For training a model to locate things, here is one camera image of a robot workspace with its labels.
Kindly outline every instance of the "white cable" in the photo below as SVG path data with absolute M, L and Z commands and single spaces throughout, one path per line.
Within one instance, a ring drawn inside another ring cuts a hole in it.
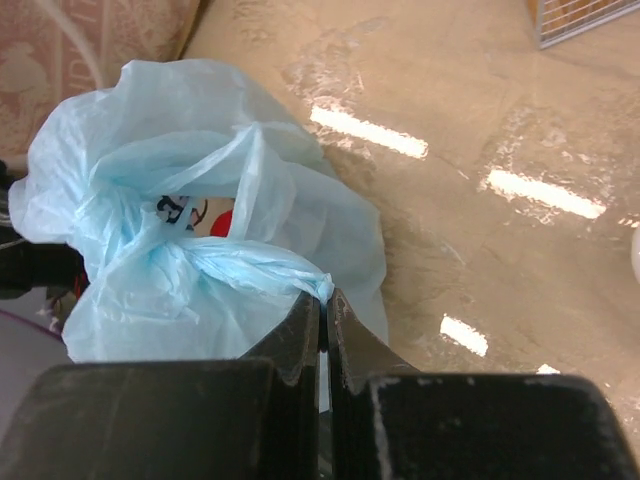
M 96 89 L 100 90 L 106 87 L 105 76 L 100 70 L 98 64 L 98 56 L 91 48 L 89 41 L 80 31 L 80 29 L 71 21 L 71 19 L 60 10 L 60 7 L 54 3 L 53 0 L 35 0 L 42 10 L 44 10 L 49 17 L 55 22 L 60 30 L 69 37 L 69 40 L 75 45 L 80 52 L 82 59 L 85 61 L 93 77 L 93 81 L 96 84 Z

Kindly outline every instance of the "floor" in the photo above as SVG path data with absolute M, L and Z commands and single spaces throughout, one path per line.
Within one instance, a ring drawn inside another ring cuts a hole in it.
M 540 52 L 514 0 L 216 0 L 187 56 L 261 82 L 380 209 L 397 352 L 584 375 L 640 453 L 639 42 L 635 13 Z

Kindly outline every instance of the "black plastic part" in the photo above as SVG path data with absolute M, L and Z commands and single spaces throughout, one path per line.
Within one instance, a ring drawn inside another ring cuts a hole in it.
M 322 323 L 333 411 L 318 416 Z M 301 295 L 240 360 L 49 371 L 0 448 L 2 480 L 317 475 L 639 478 L 613 412 L 588 381 L 417 372 L 360 324 L 340 291 L 326 318 Z
M 13 229 L 9 188 L 15 181 L 0 160 L 0 299 L 19 298 L 34 287 L 73 289 L 83 259 L 66 245 L 27 242 Z
M 259 478 L 273 374 L 265 360 L 50 370 L 5 437 L 0 478 Z

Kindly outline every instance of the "beige tile floor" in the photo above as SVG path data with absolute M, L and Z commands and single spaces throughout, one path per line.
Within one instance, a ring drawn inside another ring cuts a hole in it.
M 396 351 L 432 371 L 584 375 L 640 451 L 638 45 L 640 13 L 540 52 L 517 0 L 217 0 L 187 56 L 243 68 L 378 206 Z M 314 124 L 313 107 L 429 153 Z M 475 329 L 470 349 L 445 315 Z

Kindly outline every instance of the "metal grid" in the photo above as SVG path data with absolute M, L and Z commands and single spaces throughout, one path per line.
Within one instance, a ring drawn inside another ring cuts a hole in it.
M 540 48 L 547 48 L 638 8 L 640 0 L 537 0 L 531 13 Z

